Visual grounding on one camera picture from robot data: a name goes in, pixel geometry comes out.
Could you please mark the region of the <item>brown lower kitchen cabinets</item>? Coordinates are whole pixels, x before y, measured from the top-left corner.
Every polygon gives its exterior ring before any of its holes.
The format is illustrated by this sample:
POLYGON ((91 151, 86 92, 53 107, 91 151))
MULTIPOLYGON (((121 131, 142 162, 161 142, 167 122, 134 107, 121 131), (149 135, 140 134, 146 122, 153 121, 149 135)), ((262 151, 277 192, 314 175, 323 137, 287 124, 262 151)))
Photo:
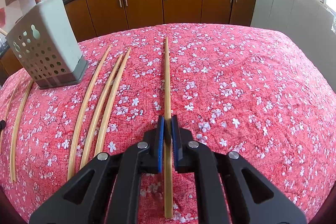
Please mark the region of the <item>brown lower kitchen cabinets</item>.
POLYGON ((78 42, 168 23, 250 26, 256 0, 66 0, 78 42))

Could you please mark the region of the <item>red hanging ornament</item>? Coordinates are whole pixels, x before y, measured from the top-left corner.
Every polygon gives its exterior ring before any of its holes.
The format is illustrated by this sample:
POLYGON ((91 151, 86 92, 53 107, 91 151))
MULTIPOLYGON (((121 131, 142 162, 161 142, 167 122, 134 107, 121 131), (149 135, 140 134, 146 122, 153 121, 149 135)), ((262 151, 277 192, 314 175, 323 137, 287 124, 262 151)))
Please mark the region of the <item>red hanging ornament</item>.
POLYGON ((5 8, 0 8, 0 28, 3 28, 6 25, 6 13, 5 8))

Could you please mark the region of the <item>red floral tablecloth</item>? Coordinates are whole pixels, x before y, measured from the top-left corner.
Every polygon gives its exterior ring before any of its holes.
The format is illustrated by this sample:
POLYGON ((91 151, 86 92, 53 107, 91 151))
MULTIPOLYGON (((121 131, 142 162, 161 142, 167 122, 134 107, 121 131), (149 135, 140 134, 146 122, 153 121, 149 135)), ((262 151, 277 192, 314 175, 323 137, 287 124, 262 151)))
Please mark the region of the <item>red floral tablecloth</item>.
POLYGON ((217 153, 236 151, 313 219, 335 183, 335 92, 285 34, 220 24, 167 24, 100 36, 79 44, 88 61, 82 82, 31 88, 10 180, 11 135, 30 81, 25 70, 1 88, 1 118, 21 77, 1 150, 1 189, 20 216, 30 215, 66 181, 81 103, 85 109, 76 163, 91 119, 120 54, 131 52, 105 134, 116 155, 155 128, 164 113, 164 42, 169 40, 171 111, 194 139, 217 153))

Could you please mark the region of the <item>lone bamboo chopstick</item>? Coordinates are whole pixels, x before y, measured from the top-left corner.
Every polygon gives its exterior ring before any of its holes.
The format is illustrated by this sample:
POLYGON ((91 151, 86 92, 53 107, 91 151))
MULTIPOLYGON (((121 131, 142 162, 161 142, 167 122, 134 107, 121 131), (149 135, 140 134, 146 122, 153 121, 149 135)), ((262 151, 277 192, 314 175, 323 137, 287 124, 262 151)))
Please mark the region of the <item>lone bamboo chopstick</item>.
POLYGON ((165 136, 164 136, 164 208, 165 218, 173 217, 173 153, 171 137, 171 91, 170 91, 170 57, 169 40, 165 38, 165 136))

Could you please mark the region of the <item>grey perforated utensil holder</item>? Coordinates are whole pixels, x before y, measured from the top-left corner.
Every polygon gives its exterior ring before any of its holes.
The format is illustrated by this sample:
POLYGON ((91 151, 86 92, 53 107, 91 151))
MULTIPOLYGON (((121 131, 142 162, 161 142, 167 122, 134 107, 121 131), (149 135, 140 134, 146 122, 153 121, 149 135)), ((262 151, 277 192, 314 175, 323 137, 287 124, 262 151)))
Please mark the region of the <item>grey perforated utensil holder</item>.
POLYGON ((40 89, 76 85, 88 61, 78 45, 63 0, 43 0, 19 19, 6 40, 40 89))

